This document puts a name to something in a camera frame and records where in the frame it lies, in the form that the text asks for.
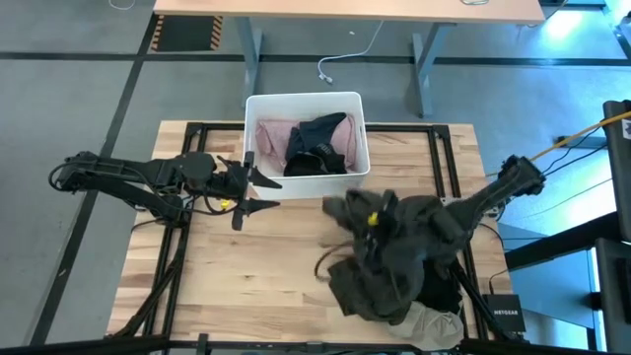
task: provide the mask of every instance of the floor tile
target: floor tile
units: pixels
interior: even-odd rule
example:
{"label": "floor tile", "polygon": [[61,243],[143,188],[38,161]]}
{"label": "floor tile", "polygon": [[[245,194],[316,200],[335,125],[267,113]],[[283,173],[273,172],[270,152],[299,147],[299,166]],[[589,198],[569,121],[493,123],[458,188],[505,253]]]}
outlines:
{"label": "floor tile", "polygon": [[[111,0],[126,6],[132,0]],[[120,11],[107,0],[0,1],[0,50],[135,53],[154,0]]]}
{"label": "floor tile", "polygon": [[22,343],[82,195],[57,192],[46,177],[66,157],[99,151],[129,68],[0,61],[0,161],[10,172],[0,177],[0,347]]}

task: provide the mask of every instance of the wooden table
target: wooden table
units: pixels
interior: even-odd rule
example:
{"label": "wooden table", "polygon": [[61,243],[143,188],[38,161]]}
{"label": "wooden table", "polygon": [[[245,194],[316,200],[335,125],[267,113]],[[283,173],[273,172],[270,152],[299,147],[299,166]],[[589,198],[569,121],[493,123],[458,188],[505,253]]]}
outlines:
{"label": "wooden table", "polygon": [[255,93],[262,42],[262,32],[252,30],[251,16],[431,22],[425,43],[420,34],[412,35],[421,116],[432,112],[429,73],[447,32],[455,24],[538,24],[544,20],[539,0],[489,0],[485,5],[465,5],[461,0],[157,0],[154,12],[235,17],[245,58],[243,105]]}
{"label": "wooden table", "polygon": [[[154,159],[180,153],[185,126],[185,121],[162,122]],[[475,133],[469,124],[450,125],[450,131],[459,184],[467,196],[486,184]],[[427,134],[369,132],[368,139],[372,168],[366,188],[393,188],[400,197],[436,193]],[[240,160],[242,149],[241,131],[211,131],[205,151]],[[439,155],[447,177],[442,145]],[[196,340],[199,333],[208,333],[213,341],[400,343],[381,323],[344,317],[328,286],[314,278],[314,264],[326,251],[323,245],[350,237],[321,212],[320,204],[319,199],[284,200],[280,207],[245,219],[241,232],[231,229],[231,215],[195,214],[172,339]],[[203,203],[196,207],[205,208]],[[138,213],[136,222],[151,218]],[[496,228],[494,221],[485,222]],[[149,294],[163,230],[148,225],[132,234],[107,332],[121,329]],[[471,248],[484,292],[489,277],[506,269],[502,245],[491,231],[478,228]],[[495,277],[493,286],[498,293],[512,292],[508,273]],[[477,337],[468,298],[465,314],[469,336]]]}

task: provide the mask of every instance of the gray cloth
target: gray cloth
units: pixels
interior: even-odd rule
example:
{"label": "gray cloth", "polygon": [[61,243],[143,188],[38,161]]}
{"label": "gray cloth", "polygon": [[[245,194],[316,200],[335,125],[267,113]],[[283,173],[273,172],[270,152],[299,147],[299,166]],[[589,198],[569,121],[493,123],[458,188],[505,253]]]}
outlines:
{"label": "gray cloth", "polygon": [[423,351],[452,349],[464,339],[464,325],[458,316],[438,312],[420,302],[412,302],[405,320],[387,325],[387,330]]}

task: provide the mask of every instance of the black cloth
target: black cloth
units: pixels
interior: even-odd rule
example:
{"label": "black cloth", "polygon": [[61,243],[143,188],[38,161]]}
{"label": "black cloth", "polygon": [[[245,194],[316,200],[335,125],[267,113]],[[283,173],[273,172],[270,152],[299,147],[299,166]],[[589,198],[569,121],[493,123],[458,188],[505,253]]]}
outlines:
{"label": "black cloth", "polygon": [[425,279],[423,288],[416,301],[439,312],[451,312],[455,315],[460,311],[460,285],[449,275],[444,279],[436,270],[436,263],[432,260],[423,261]]}
{"label": "black cloth", "polygon": [[287,161],[285,177],[305,177],[331,174],[346,174],[344,156],[335,153],[328,143],[320,143],[309,150],[300,152]]}
{"label": "black cloth", "polygon": [[320,143],[330,143],[335,128],[344,118],[346,113],[338,112],[300,122],[298,127],[292,128],[285,160],[289,162],[296,154],[309,152]]}

